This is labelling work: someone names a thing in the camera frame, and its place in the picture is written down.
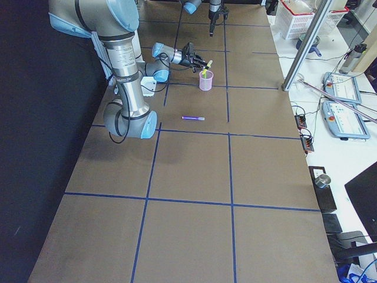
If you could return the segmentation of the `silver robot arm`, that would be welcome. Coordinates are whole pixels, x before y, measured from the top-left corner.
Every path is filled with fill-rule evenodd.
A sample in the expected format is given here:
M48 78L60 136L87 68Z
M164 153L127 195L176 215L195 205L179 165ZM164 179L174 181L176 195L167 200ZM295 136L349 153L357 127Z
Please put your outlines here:
M183 9L190 15L194 14L199 6L203 3L201 0L188 0L188 1L180 1L183 6ZM224 2L221 0L209 0L209 11L208 11L208 18L210 20L209 25L209 36L213 37L214 30L217 26L217 20L220 16L223 16L223 20L225 21L228 17L229 10L224 6Z
M138 62L132 43L139 27L134 1L50 1L49 18L51 26L65 34L89 38L97 33L118 86L118 95L104 110L104 124L115 136L149 139L154 135L157 114L144 101L143 77L165 82L170 64L195 71L209 67L190 42L181 50L157 42L155 62Z

